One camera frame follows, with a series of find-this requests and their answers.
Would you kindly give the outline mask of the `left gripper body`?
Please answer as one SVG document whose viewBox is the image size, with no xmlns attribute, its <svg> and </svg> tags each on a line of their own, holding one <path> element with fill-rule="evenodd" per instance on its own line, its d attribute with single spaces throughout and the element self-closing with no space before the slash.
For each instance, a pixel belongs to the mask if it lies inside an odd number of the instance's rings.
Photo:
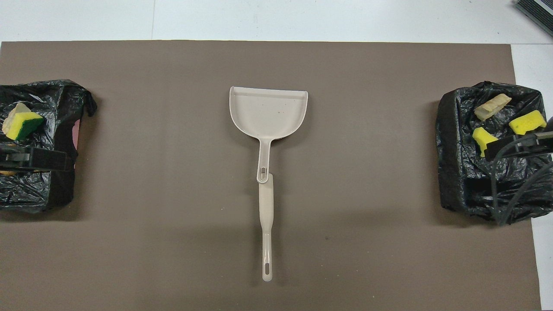
<svg viewBox="0 0 553 311">
<path fill-rule="evenodd" d="M 0 146 L 1 171 L 48 172 L 71 171 L 73 160 L 64 152 L 2 144 Z"/>
</svg>

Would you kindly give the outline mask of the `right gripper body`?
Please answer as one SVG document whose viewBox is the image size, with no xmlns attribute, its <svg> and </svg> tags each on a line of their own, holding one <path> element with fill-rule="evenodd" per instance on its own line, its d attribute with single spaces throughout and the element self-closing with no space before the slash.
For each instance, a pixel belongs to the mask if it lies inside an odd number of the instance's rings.
<svg viewBox="0 0 553 311">
<path fill-rule="evenodd" d="M 552 133 L 511 135 L 486 145 L 484 157 L 488 161 L 500 158 L 527 158 L 543 156 L 553 152 Z"/>
</svg>

